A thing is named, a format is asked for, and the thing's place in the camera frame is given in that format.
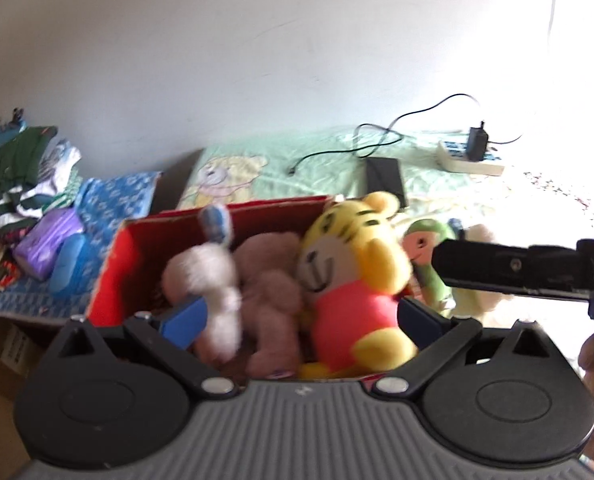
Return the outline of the yellow tiger plush toy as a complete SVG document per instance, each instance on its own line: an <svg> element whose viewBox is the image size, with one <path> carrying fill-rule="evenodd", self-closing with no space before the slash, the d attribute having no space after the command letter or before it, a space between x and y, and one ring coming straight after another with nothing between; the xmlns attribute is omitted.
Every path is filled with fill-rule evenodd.
<svg viewBox="0 0 594 480"><path fill-rule="evenodd" d="M390 223L399 207L387 192L344 200L303 237L296 275L311 312L314 360L300 367L301 378L383 373L415 357L398 324L397 298L413 274Z"/></svg>

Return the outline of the purple tissue pack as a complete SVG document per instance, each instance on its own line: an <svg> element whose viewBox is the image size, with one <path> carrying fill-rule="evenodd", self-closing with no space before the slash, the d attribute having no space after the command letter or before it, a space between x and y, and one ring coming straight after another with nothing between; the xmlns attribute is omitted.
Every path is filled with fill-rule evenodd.
<svg viewBox="0 0 594 480"><path fill-rule="evenodd" d="M25 274L38 281L50 277L62 243L84 231L74 208L47 211L43 218L12 250L12 256Z"/></svg>

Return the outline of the black charger adapter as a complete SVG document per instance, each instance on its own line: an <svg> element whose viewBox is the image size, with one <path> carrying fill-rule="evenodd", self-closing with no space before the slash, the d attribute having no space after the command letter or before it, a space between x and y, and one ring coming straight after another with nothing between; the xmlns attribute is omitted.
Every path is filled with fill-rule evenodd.
<svg viewBox="0 0 594 480"><path fill-rule="evenodd" d="M465 148L466 159L470 162L481 162L485 157L487 145L488 133L485 130L485 123L481 122L479 126L471 127Z"/></svg>

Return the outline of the green plush doll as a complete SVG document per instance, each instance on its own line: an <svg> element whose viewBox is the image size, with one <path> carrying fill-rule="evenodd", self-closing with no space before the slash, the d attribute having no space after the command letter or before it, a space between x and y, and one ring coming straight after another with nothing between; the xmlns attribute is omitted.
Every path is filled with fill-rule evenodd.
<svg viewBox="0 0 594 480"><path fill-rule="evenodd" d="M495 237L482 224L464 229L458 219L442 222L419 219L410 224L402 237L402 247L413 266L413 272L424 304L445 318L477 318L483 321L509 298L501 292L451 287L443 278L446 264L442 257L454 242L493 242Z"/></svg>

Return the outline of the brown bear plush toy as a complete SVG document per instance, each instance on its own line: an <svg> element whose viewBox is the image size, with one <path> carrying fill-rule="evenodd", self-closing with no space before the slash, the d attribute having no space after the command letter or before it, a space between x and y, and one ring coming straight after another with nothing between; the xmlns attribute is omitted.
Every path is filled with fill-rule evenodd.
<svg viewBox="0 0 594 480"><path fill-rule="evenodd" d="M301 362L298 315L303 291L295 279L300 238L294 232L262 233L234 250L245 333L256 341L246 365L251 378L294 375Z"/></svg>

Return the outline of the pile of folded clothes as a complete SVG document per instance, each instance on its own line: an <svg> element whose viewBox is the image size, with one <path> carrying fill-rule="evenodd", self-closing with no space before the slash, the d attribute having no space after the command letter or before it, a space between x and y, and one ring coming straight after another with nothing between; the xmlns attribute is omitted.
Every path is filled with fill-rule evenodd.
<svg viewBox="0 0 594 480"><path fill-rule="evenodd" d="M18 243L79 193L81 152L55 126L28 125L21 108L0 121L0 240Z"/></svg>

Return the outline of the red cardboard box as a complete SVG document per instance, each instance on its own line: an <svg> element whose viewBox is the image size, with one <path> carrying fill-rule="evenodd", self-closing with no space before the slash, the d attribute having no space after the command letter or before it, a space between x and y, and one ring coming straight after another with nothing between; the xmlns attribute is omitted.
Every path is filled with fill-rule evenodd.
<svg viewBox="0 0 594 480"><path fill-rule="evenodd" d="M230 211L234 226L232 255L247 238L271 232L294 232L303 237L327 207L344 200L329 197L285 198L234 205ZM126 222L118 231L100 274L91 305L91 320L96 326L114 326L140 310L152 310L160 299L166 299L161 287L163 270L168 261L206 237L198 221L199 210L156 214L142 220ZM298 339L300 367L314 360L309 325L311 312L303 291L305 306L299 313ZM256 350L256 341L243 329L242 347L249 357Z"/></svg>

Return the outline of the white bunny plush toy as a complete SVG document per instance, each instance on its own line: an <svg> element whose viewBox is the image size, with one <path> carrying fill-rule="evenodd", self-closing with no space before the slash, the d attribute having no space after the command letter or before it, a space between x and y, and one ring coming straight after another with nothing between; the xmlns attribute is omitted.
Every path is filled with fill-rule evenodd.
<svg viewBox="0 0 594 480"><path fill-rule="evenodd" d="M209 204L199 211L206 241L172 257L163 270L161 287L170 304L190 296L204 298L207 323L196 342L198 356L208 364L235 358L243 339L239 274L230 250L233 226L230 211Z"/></svg>

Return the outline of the blue plastic bottle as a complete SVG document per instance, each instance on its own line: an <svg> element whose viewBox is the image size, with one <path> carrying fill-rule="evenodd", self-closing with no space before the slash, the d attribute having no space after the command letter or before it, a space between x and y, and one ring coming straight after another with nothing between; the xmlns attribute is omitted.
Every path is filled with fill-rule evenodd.
<svg viewBox="0 0 594 480"><path fill-rule="evenodd" d="M48 283L48 290L53 297L66 298L76 292L89 252L90 244L84 233L73 234L65 239Z"/></svg>

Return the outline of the blue patterned towel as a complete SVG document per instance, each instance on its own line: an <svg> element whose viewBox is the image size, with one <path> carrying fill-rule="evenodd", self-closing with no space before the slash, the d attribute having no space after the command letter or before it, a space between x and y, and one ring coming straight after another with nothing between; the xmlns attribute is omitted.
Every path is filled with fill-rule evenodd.
<svg viewBox="0 0 594 480"><path fill-rule="evenodd" d="M70 316L85 313L114 234L123 221L148 215L159 177L158 171L152 171L86 180L76 196L74 208L88 239L88 257L73 292L57 298L48 291L47 282L23 275L0 292L0 318L60 325Z"/></svg>

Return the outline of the black smartphone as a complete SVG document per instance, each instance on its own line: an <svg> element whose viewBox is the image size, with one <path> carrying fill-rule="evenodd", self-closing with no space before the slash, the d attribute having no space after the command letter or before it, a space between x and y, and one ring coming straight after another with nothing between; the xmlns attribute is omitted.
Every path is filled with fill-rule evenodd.
<svg viewBox="0 0 594 480"><path fill-rule="evenodd" d="M408 206L400 165L393 157L368 157L364 163L367 192L387 192L395 195L404 209Z"/></svg>

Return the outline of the green cartoon bed sheet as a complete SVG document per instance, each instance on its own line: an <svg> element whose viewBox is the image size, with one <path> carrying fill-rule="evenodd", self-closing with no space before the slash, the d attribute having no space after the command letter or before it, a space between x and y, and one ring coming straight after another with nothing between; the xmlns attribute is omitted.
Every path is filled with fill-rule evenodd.
<svg viewBox="0 0 594 480"><path fill-rule="evenodd" d="M285 133L204 148L178 206L210 202L343 195L367 191L363 159L350 132ZM456 174L439 164L438 136L408 136L378 151L397 159L408 205L398 223L422 218L482 224L508 245L572 246L594 237L594 183L557 178L532 167L509 166L498 177Z"/></svg>

